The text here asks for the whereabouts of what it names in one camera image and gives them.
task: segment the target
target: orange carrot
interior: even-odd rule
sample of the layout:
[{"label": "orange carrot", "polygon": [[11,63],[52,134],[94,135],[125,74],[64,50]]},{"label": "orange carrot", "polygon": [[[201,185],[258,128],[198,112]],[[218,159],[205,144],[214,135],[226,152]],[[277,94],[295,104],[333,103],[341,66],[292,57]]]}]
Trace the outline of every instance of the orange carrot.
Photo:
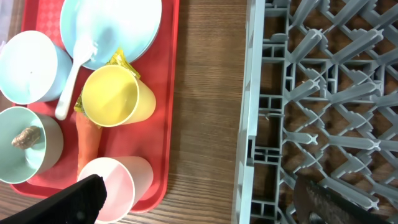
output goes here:
[{"label": "orange carrot", "polygon": [[89,161],[97,158],[102,128],[90,121],[83,113],[76,113],[76,128],[79,145],[77,174]]}]

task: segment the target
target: dishwasher rack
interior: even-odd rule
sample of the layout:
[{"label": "dishwasher rack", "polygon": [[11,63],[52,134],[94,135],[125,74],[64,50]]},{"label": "dishwasher rack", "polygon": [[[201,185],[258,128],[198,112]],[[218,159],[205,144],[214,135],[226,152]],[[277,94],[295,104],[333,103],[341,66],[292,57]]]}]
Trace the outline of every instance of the dishwasher rack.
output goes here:
[{"label": "dishwasher rack", "polygon": [[[301,0],[294,14],[290,14],[291,0],[248,0],[246,13],[246,58],[244,68],[243,97],[241,120],[239,124],[238,145],[236,152],[236,170],[233,193],[232,223],[250,223],[251,219],[266,223],[295,223],[295,207],[291,203],[286,209],[279,207],[279,190],[282,184],[291,189],[295,185],[296,172],[306,167],[318,170],[323,179],[319,184],[341,194],[345,199],[366,209],[378,209],[380,195],[398,210],[398,189],[390,183],[398,179],[398,141],[393,138],[398,134],[398,116],[393,107],[398,106],[398,88],[385,94],[386,75],[398,80],[398,30],[394,22],[398,20],[398,4],[379,14],[375,8],[377,0],[341,0],[344,7],[333,14],[330,12],[332,0]],[[304,26],[306,17],[318,11],[330,21],[325,30]],[[354,16],[360,16],[372,29],[349,29],[347,22]],[[281,17],[285,24],[283,32],[264,37],[264,19]],[[289,32],[299,30],[304,38],[295,49],[289,51]],[[334,29],[344,33],[351,43],[332,53],[326,37]],[[378,54],[375,45],[383,39],[395,45],[390,51]],[[325,58],[309,58],[313,49],[319,49]],[[357,55],[367,54],[369,60],[361,60]],[[261,72],[264,63],[277,63],[282,66],[281,95],[261,94]],[[319,70],[306,65],[317,65]],[[298,72],[304,73],[306,81],[297,83]],[[339,89],[339,78],[344,73],[352,82]],[[326,105],[320,111],[307,108],[303,102],[323,102]],[[347,109],[354,103],[368,105],[365,113]],[[294,131],[284,128],[285,106],[294,104],[308,117],[306,122]],[[345,120],[347,127],[337,134],[330,134],[322,116],[328,110],[336,110]],[[380,136],[373,135],[373,126],[369,122],[375,113],[382,114],[392,126]],[[258,144],[257,134],[259,118],[275,121],[277,144],[263,146]],[[328,139],[327,144],[317,152],[309,152],[307,146],[318,144],[317,134],[303,132],[307,126],[318,128]],[[356,130],[361,137],[347,136]],[[282,167],[284,145],[295,145],[304,156],[304,160],[293,172],[286,172]],[[327,174],[320,160],[333,146],[344,158],[332,173]],[[347,148],[360,149],[352,154]],[[372,178],[369,167],[375,154],[380,154],[394,168],[388,178],[376,181]],[[253,197],[255,164],[274,166],[275,181],[269,187],[274,189],[274,198]],[[371,190],[353,186],[341,177],[345,174],[362,175],[372,185]],[[398,212],[388,219],[398,223]]]}]

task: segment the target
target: white spoon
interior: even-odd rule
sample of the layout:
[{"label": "white spoon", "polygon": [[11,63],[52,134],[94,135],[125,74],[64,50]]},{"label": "white spoon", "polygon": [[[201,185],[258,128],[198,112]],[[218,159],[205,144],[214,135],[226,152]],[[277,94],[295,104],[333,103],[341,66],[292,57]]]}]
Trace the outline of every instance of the white spoon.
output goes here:
[{"label": "white spoon", "polygon": [[55,117],[63,121],[67,115],[72,100],[73,89],[77,78],[77,73],[81,65],[87,62],[93,54],[96,54],[97,48],[94,46],[92,39],[87,35],[80,36],[75,43],[73,48],[73,64],[70,70],[67,83],[61,93],[61,97],[58,101],[55,109]]}]

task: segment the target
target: light blue plate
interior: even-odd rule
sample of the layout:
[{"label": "light blue plate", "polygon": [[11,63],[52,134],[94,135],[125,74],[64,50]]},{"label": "light blue plate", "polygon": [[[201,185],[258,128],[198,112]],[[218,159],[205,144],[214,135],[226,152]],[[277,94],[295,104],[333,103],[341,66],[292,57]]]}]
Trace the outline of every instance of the light blue plate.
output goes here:
[{"label": "light blue plate", "polygon": [[65,0],[60,17],[62,42],[73,55],[76,37],[88,34],[98,51],[83,66],[92,70],[104,66],[118,47],[131,63],[154,41],[161,15],[161,0]]}]

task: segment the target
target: yellow wrapper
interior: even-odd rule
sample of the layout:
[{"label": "yellow wrapper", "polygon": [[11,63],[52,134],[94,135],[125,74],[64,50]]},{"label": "yellow wrapper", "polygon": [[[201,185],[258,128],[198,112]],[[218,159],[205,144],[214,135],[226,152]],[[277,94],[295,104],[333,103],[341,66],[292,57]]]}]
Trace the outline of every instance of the yellow wrapper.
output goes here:
[{"label": "yellow wrapper", "polygon": [[[129,64],[129,62],[126,60],[126,57],[124,56],[124,52],[122,50],[122,48],[118,48],[116,50],[116,52],[113,54],[113,56],[111,57],[111,60],[109,60],[108,63],[106,63],[105,65],[120,65],[126,69],[128,69],[129,71],[131,71],[131,73],[136,77],[136,78],[140,78],[140,74]],[[78,113],[84,113],[84,109],[83,109],[83,103],[81,102],[81,93],[80,96],[77,98],[77,101],[75,103],[75,106],[73,107],[73,109],[78,112]]]}]

